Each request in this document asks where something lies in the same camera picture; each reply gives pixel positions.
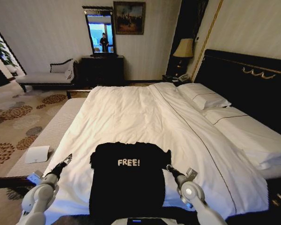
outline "white duvet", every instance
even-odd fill
[[[266,181],[239,149],[181,97],[173,84],[96,87],[45,171],[48,173],[73,154],[61,174],[56,199],[45,212],[46,224],[63,215],[89,214],[93,177],[89,157],[97,145],[107,142],[144,142],[164,151],[170,149],[175,168],[185,173],[191,167],[198,172],[194,181],[203,188],[208,205],[223,218],[268,208]],[[106,176],[116,174],[110,171]],[[164,176],[163,205],[186,209],[172,175],[164,171]],[[110,210],[116,206],[116,202],[106,203]]]

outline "white pillow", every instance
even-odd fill
[[[227,99],[200,83],[186,83],[177,87],[179,93],[188,101],[196,103],[199,109],[225,107],[231,105]]]
[[[67,80],[71,79],[71,77],[73,75],[73,70],[74,70],[73,63],[74,63],[74,60],[71,60],[68,64],[67,70],[65,71],[65,77],[66,77]]]
[[[277,132],[234,107],[210,109],[204,116],[242,149],[257,169],[281,165],[281,135]]]

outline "floral carpet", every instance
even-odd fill
[[[72,96],[85,98],[87,94]],[[0,87],[0,177],[10,171],[66,101],[65,90],[30,88],[24,93],[14,81]],[[14,225],[19,221],[21,203],[22,196],[7,188],[0,189],[0,225]],[[71,219],[61,218],[56,224],[73,224]]]

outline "painting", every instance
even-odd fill
[[[114,1],[116,34],[144,34],[145,2]]]

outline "lampshade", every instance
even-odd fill
[[[180,40],[180,44],[177,50],[174,52],[173,56],[176,57],[192,57],[192,39],[183,38]]]

